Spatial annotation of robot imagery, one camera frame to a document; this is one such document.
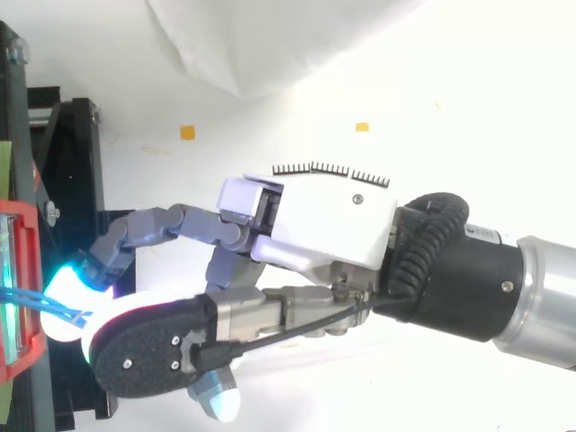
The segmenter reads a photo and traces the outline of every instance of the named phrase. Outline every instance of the orange tape piece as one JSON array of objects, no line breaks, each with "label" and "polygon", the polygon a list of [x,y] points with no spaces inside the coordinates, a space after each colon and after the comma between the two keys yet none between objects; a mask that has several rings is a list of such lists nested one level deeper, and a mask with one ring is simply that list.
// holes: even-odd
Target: orange tape piece
[{"label": "orange tape piece", "polygon": [[356,124],[356,132],[369,132],[370,125],[367,122],[361,122]]},{"label": "orange tape piece", "polygon": [[194,126],[180,126],[180,139],[195,140],[196,129],[194,128]]}]

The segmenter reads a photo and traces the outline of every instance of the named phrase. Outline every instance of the glowing blue light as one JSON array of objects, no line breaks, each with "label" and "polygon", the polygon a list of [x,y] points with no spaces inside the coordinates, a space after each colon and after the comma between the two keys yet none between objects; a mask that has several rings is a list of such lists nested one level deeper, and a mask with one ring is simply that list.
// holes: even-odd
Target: glowing blue light
[{"label": "glowing blue light", "polygon": [[[96,311],[104,303],[111,301],[114,293],[112,287],[106,292],[93,290],[80,280],[72,265],[64,265],[54,275],[44,295],[73,310]],[[44,333],[60,342],[70,342],[82,335],[81,328],[47,312],[40,314],[40,322]]]}]

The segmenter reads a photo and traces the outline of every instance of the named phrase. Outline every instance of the white cloth backdrop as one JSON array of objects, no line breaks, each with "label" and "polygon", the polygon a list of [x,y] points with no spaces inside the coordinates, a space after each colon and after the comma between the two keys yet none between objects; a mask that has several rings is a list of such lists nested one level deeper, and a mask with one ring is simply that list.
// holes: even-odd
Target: white cloth backdrop
[{"label": "white cloth backdrop", "polygon": [[148,0],[186,72],[242,98],[281,90],[423,0]]}]

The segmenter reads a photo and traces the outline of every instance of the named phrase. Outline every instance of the black rubber pad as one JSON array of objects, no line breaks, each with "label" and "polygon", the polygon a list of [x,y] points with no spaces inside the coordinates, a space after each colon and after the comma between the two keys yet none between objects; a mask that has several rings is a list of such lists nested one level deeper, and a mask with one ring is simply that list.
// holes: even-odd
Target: black rubber pad
[{"label": "black rubber pad", "polygon": [[[215,338],[216,307],[206,295],[131,310],[105,324],[90,346],[90,365],[106,391],[123,398],[141,398],[183,389],[198,373],[171,369],[182,363],[180,345],[191,331]],[[124,367],[129,361],[130,367]]]}]

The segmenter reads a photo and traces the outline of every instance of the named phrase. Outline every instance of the black metal frame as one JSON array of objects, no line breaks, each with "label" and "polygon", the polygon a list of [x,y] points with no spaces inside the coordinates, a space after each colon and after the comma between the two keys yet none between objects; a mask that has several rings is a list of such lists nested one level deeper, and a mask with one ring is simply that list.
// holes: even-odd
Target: black metal frame
[{"label": "black metal frame", "polygon": [[[0,22],[0,140],[12,142],[10,198],[35,204],[24,68],[6,55],[17,38],[16,33]],[[5,429],[51,432],[55,430],[52,411],[50,363],[46,354],[14,379],[12,406]]]},{"label": "black metal frame", "polygon": [[[87,250],[111,221],[127,211],[104,210],[95,105],[86,98],[61,102],[57,87],[27,91],[24,68],[5,55],[17,37],[0,22],[0,140],[13,143],[11,199],[38,206],[42,272],[44,281],[49,281],[62,264],[79,249]],[[28,110],[41,107],[52,110],[48,123],[31,129]],[[34,164],[40,178],[34,178]],[[45,212],[48,201],[61,213],[53,227]],[[135,265],[114,290],[119,295],[135,291]],[[49,356],[14,380],[6,430],[71,430],[74,411],[94,410],[97,419],[108,419],[117,406],[117,400],[96,383],[79,342],[50,340]]]}]

